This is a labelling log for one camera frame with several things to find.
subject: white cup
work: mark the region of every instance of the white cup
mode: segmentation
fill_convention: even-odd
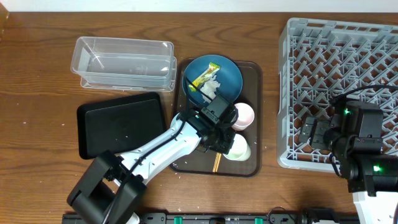
[[[254,110],[245,103],[236,103],[235,107],[239,116],[232,128],[235,131],[243,131],[254,121]]]
[[[246,139],[240,134],[235,134],[234,143],[229,153],[224,154],[224,157],[232,161],[245,161],[249,159],[250,155],[251,150]]]

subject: green led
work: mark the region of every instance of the green led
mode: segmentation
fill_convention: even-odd
[[[379,166],[373,166],[373,171],[379,172],[379,171],[381,171],[381,168]]]

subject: blue bowl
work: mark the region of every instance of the blue bowl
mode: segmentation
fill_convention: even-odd
[[[221,68],[216,73],[216,81],[218,81],[221,86],[217,88],[216,94],[220,94],[230,102],[233,102],[241,94],[243,87],[242,73],[238,66],[235,65],[230,59],[220,56],[220,55],[205,55],[198,57],[193,60],[185,69],[185,76],[193,82],[199,77],[208,67],[209,63],[213,62],[219,65]],[[185,89],[185,84],[182,82],[182,90],[187,94]],[[189,90],[190,101],[195,105],[201,104],[207,106],[202,95],[194,91]]]

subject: black rectangular tray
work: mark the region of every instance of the black rectangular tray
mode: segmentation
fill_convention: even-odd
[[[157,93],[127,96],[77,109],[79,154],[92,159],[104,151],[137,149],[165,132],[165,119]]]
[[[180,63],[177,70],[177,83],[175,90],[175,100],[173,105],[174,116],[183,111],[186,105],[186,97],[182,90],[182,72],[193,59],[188,59]],[[252,177],[261,168],[261,141],[262,141],[262,71],[258,64],[254,62],[235,62],[243,76],[243,89],[234,103],[247,103],[254,112],[253,123],[244,131],[237,133],[244,136],[251,148],[250,158],[246,161],[230,161],[221,156],[218,170],[213,172],[215,167],[216,155],[214,151],[203,153],[199,150],[193,151],[187,156],[177,159],[170,167],[175,172],[186,172],[194,174],[225,175],[233,177]]]

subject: white plastic basket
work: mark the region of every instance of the white plastic basket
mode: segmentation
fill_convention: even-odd
[[[333,172],[329,152],[298,141],[308,115],[329,118],[329,99],[366,85],[398,85],[398,27],[289,19],[279,39],[277,160],[291,169]],[[398,152],[398,91],[350,95],[380,105],[383,151]]]

